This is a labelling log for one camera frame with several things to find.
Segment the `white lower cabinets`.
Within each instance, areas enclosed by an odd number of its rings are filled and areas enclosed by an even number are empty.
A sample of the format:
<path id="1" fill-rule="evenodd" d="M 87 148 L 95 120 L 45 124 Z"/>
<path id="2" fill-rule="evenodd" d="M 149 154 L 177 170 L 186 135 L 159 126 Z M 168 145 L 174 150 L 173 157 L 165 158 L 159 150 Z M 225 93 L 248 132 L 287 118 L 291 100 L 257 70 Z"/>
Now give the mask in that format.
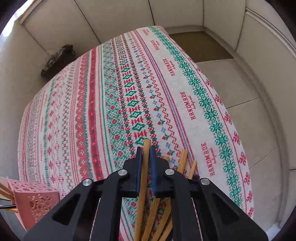
<path id="1" fill-rule="evenodd" d="M 130 30 L 208 30 L 252 69 L 281 123 L 295 169 L 295 26 L 274 1 L 33 1 L 20 16 L 48 53 L 73 44 L 82 54 Z"/>

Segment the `pink perforated utensil basket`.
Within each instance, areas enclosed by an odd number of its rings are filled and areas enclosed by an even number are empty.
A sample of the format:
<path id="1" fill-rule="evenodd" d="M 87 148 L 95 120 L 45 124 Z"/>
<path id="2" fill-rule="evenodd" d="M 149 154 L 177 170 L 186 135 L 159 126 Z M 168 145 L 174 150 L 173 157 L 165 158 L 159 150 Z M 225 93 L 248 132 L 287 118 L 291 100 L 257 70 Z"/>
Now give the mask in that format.
<path id="1" fill-rule="evenodd" d="M 16 217 L 25 230 L 31 229 L 59 201 L 59 192 L 38 182 L 25 182 L 1 177 L 1 183 L 13 192 Z"/>

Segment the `bamboo chopstick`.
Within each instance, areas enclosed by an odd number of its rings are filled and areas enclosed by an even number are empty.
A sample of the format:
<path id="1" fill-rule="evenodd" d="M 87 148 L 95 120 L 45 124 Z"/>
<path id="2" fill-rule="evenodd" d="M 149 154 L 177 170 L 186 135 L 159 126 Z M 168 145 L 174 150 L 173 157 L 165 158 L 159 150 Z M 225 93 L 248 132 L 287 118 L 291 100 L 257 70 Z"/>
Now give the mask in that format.
<path id="1" fill-rule="evenodd" d="M 139 197 L 138 197 L 138 201 L 137 201 L 137 216 L 136 216 L 136 222 L 135 222 L 134 241 L 140 240 L 140 234 L 141 234 L 141 229 L 142 229 L 145 194 L 146 194 L 146 188 L 147 188 L 147 175 L 148 175 L 148 169 L 149 169 L 150 145 L 151 145 L 151 141 L 148 139 L 145 139 L 144 146 L 143 146 L 140 192 L 139 192 Z"/>
<path id="2" fill-rule="evenodd" d="M 4 192 L 3 190 L 0 190 L 0 194 L 1 194 L 2 196 L 4 196 L 5 198 L 9 199 L 10 201 L 12 201 L 12 200 L 14 199 L 13 196 L 11 196 L 10 194 Z"/>
<path id="3" fill-rule="evenodd" d="M 169 168 L 165 159 L 157 158 L 156 197 L 171 199 L 173 240 L 201 240 L 195 209 L 192 202 L 198 182 Z"/>
<path id="4" fill-rule="evenodd" d="M 8 187 L 6 187 L 5 185 L 3 185 L 2 183 L 0 183 L 0 188 L 4 192 L 8 193 L 10 196 L 13 196 L 14 195 L 13 192 Z"/>
<path id="5" fill-rule="evenodd" d="M 146 223 L 146 226 L 145 226 L 144 234 L 142 236 L 142 241 L 149 240 L 152 228 L 154 226 L 154 221 L 155 221 L 156 216 L 157 216 L 160 201 L 161 201 L 160 198 L 154 197 L 152 205 L 151 205 L 151 210 L 149 212 L 149 217 L 147 219 L 147 223 Z"/>
<path id="6" fill-rule="evenodd" d="M 178 168 L 177 168 L 177 171 L 180 172 L 181 174 L 184 172 L 187 154 L 188 154 L 188 151 L 186 149 L 183 149 L 181 151 L 181 156 L 180 156 L 180 160 L 179 160 L 179 164 L 178 164 Z M 158 228 L 152 238 L 152 241 L 157 241 L 160 239 L 161 234 L 164 231 L 166 223 L 168 222 L 168 219 L 170 217 L 170 213 L 171 213 L 171 200 L 169 198 L 166 203 L 166 208 L 165 208 L 164 214 L 159 222 Z"/>

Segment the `brown floor mat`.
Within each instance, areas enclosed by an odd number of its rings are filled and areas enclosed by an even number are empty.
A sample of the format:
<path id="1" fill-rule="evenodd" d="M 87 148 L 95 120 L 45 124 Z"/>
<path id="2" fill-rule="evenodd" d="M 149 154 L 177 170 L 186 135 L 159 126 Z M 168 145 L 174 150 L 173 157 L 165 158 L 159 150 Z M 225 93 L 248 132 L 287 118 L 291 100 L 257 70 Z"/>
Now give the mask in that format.
<path id="1" fill-rule="evenodd" d="M 170 37 L 195 62 L 232 59 L 232 55 L 205 32 L 170 34 Z"/>

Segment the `black chopstick gold band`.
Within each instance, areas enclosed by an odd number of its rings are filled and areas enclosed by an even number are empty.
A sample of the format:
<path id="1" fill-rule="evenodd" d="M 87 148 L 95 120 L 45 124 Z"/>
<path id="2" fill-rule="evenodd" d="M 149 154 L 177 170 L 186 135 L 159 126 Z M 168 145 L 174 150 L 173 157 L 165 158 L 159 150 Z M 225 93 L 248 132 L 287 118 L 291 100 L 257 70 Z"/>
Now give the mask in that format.
<path id="1" fill-rule="evenodd" d="M 0 209 L 16 209 L 16 205 L 1 205 Z"/>

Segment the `patterned striped tablecloth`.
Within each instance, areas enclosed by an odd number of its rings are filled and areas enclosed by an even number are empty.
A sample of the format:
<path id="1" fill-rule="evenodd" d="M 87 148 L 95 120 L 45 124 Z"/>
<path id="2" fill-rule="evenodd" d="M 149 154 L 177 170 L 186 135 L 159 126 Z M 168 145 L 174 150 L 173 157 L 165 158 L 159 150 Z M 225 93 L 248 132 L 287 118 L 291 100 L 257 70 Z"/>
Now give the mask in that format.
<path id="1" fill-rule="evenodd" d="M 25 240 L 134 240 L 137 147 L 198 182 L 201 240 L 264 239 L 252 220 L 250 173 L 229 113 L 191 58 L 159 26 L 136 29 L 83 54 L 29 102 L 18 140 L 20 179 L 60 202 Z M 149 163 L 140 240 L 154 196 Z M 152 240 L 169 197 L 160 198 Z"/>

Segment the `dark trash bin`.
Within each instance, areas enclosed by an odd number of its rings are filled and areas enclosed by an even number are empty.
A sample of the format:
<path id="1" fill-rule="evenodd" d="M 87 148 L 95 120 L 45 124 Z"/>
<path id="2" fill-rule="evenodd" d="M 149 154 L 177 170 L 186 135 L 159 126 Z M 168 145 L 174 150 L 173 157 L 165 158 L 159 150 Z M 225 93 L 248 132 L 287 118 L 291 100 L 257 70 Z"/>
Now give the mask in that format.
<path id="1" fill-rule="evenodd" d="M 76 53 L 73 49 L 73 45 L 64 45 L 50 57 L 40 75 L 49 80 L 75 59 Z"/>

